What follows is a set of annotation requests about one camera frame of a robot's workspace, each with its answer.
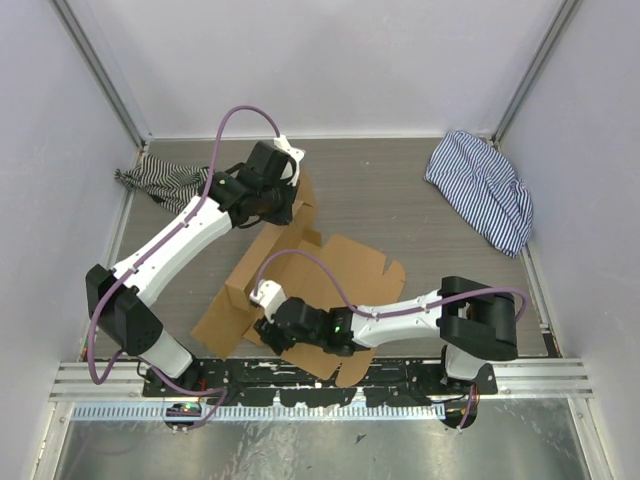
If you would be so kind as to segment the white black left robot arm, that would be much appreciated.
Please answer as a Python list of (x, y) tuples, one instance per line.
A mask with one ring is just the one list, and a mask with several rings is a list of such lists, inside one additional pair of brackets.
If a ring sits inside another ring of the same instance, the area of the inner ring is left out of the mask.
[(181, 397), (201, 383), (193, 354), (177, 341), (151, 307), (168, 283), (204, 248), (234, 228), (259, 222), (277, 226), (293, 219), (302, 149), (285, 136), (257, 142), (248, 159), (212, 172), (186, 207), (152, 240), (111, 268), (92, 267), (86, 275), (89, 373), (105, 382), (94, 364), (96, 334), (104, 332), (121, 353), (137, 357), (165, 376)]

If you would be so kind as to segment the brown cardboard box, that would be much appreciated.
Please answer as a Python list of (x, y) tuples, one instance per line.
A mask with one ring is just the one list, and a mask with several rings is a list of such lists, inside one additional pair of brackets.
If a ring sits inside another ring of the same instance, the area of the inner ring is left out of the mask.
[(250, 305), (248, 295), (260, 266), (281, 250), (305, 251), (328, 268), (323, 271), (304, 256), (288, 254), (272, 261), (265, 270), (265, 279), (280, 283), (287, 295), (302, 298), (314, 308), (328, 310), (345, 304), (330, 275), (336, 277), (347, 298), (357, 306), (399, 301), (406, 279), (403, 265), (396, 260), (389, 262), (383, 252), (342, 235), (324, 241), (314, 229), (316, 213), (312, 182), (303, 171), (292, 223), (263, 226), (193, 328), (192, 336), (208, 351), (226, 359), (244, 339), (261, 343), (253, 328), (261, 311)]

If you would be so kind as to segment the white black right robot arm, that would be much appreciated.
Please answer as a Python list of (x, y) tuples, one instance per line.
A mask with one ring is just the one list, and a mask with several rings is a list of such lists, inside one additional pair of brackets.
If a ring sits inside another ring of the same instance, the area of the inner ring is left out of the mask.
[(439, 338), (445, 343), (440, 382), (455, 395), (474, 384), (486, 363), (517, 358), (517, 323), (529, 302), (515, 287), (456, 276), (443, 278), (427, 294), (385, 305), (346, 303), (323, 310), (287, 296), (272, 280), (259, 281), (249, 299), (263, 311), (254, 329), (276, 354), (306, 344), (351, 357), (390, 342)]

